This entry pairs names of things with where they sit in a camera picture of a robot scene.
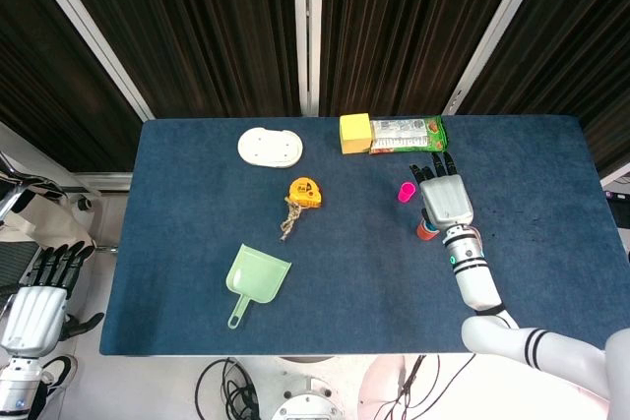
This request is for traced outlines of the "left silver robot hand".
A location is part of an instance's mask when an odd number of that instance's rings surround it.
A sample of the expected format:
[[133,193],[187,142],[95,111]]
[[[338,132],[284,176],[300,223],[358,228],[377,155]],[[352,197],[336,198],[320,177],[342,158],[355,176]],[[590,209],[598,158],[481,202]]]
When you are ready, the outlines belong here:
[[12,298],[1,347],[11,356],[40,358],[56,344],[93,330],[103,312],[81,322],[68,312],[68,304],[84,262],[95,247],[78,242],[47,248],[35,259],[27,280]]

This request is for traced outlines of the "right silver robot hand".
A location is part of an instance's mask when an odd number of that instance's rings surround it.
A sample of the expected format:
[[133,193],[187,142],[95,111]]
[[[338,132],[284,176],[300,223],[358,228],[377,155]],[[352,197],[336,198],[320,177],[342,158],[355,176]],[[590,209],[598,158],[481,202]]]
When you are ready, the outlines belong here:
[[409,167],[422,197],[418,237],[430,240],[439,232],[473,222],[473,206],[455,162],[446,151],[431,154],[433,167]]

